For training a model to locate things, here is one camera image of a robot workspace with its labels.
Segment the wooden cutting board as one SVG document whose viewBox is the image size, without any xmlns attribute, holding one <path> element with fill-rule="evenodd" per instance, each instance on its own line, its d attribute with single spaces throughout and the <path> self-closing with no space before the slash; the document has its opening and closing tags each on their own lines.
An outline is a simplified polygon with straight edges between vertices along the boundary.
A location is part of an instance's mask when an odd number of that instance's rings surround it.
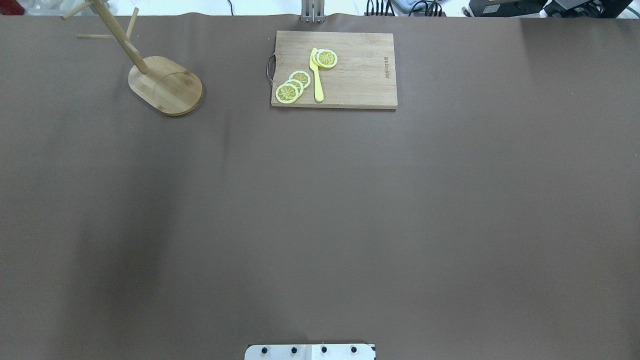
<svg viewBox="0 0 640 360">
<path fill-rule="evenodd" d="M 314 99 L 309 57 L 313 48 L 329 49 L 338 56 L 333 68 L 322 68 L 324 100 Z M 310 85 L 288 107 L 314 109 L 396 110 L 398 91 L 394 36 L 390 33 L 279 30 L 275 36 L 275 69 L 270 103 L 283 107 L 275 90 L 295 71 L 306 71 Z"/>
</svg>

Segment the wooden cup storage rack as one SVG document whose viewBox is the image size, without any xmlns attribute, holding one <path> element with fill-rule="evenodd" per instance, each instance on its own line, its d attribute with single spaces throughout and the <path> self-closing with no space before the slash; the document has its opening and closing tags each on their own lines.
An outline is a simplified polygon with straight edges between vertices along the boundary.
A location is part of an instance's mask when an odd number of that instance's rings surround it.
<svg viewBox="0 0 640 360">
<path fill-rule="evenodd" d="M 105 0 L 85 0 L 62 14 L 60 18 L 65 21 L 87 8 L 92 8 L 110 30 L 110 34 L 78 34 L 77 39 L 116 40 L 134 64 L 127 76 L 129 88 L 165 116 L 183 116 L 194 110 L 204 94 L 200 78 L 166 57 L 142 57 L 131 39 L 137 22 L 138 7 L 133 10 L 128 27 L 124 29 L 106 3 Z"/>
</svg>

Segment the yellow plastic knife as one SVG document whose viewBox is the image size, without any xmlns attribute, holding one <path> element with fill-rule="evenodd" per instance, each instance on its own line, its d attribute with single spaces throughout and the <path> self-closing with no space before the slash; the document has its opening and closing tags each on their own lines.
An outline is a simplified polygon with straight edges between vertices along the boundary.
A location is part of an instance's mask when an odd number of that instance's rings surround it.
<svg viewBox="0 0 640 360">
<path fill-rule="evenodd" d="M 311 70 L 311 72 L 313 73 L 313 93 L 314 93 L 314 100 L 317 101 L 318 103 L 321 103 L 324 101 L 324 92 L 323 92 L 323 87 L 322 87 L 322 81 L 320 78 L 320 70 L 319 70 L 319 66 L 318 64 L 315 62 L 314 57 L 315 54 L 317 52 L 318 48 L 313 47 L 310 51 L 310 57 L 308 60 L 308 67 Z"/>
</svg>

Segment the aluminium frame post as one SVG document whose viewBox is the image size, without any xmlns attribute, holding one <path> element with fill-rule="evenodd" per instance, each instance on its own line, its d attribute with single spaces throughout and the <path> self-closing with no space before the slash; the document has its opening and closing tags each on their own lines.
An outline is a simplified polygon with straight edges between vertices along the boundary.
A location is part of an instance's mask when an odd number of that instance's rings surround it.
<svg viewBox="0 0 640 360">
<path fill-rule="evenodd" d="M 302 0 L 301 22 L 306 24 L 322 24 L 326 21 L 324 0 Z"/>
</svg>

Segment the lemon slice under knife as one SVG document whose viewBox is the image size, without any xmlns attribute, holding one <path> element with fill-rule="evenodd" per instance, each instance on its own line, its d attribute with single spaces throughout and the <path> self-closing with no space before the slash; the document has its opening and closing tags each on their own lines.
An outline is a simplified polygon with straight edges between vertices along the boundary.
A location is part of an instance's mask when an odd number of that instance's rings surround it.
<svg viewBox="0 0 640 360">
<path fill-rule="evenodd" d="M 323 65 L 319 62 L 318 59 L 318 48 L 313 48 L 313 50 L 311 51 L 310 61 L 314 64 L 314 66 L 316 66 L 316 68 L 323 68 Z"/>
</svg>

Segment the lemon slice right of knife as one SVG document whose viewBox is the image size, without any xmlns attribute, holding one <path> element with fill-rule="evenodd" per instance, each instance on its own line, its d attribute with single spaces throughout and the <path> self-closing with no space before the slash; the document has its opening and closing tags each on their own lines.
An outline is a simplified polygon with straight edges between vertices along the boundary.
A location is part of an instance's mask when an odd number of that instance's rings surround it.
<svg viewBox="0 0 640 360">
<path fill-rule="evenodd" d="M 331 69 L 338 64 L 338 55 L 328 48 L 319 48 L 317 53 L 318 61 L 325 69 Z"/>
</svg>

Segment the lemon slice middle overlapped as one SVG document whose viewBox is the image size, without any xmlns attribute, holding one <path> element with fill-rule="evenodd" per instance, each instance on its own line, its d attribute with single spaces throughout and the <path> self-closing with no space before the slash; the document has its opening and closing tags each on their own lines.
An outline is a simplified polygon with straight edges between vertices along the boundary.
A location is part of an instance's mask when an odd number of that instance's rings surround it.
<svg viewBox="0 0 640 360">
<path fill-rule="evenodd" d="M 295 88 L 295 93 L 296 96 L 299 97 L 302 95 L 302 93 L 304 92 L 304 84 L 297 79 L 289 79 L 286 82 L 283 83 L 284 85 L 292 85 Z"/>
</svg>

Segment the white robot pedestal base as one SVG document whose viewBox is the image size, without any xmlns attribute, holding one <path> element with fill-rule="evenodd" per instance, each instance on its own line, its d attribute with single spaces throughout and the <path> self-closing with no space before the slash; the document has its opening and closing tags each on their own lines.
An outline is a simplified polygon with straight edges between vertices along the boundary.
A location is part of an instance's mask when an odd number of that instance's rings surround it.
<svg viewBox="0 0 640 360">
<path fill-rule="evenodd" d="M 375 360 L 374 344 L 254 344 L 247 347 L 245 360 Z"/>
</svg>

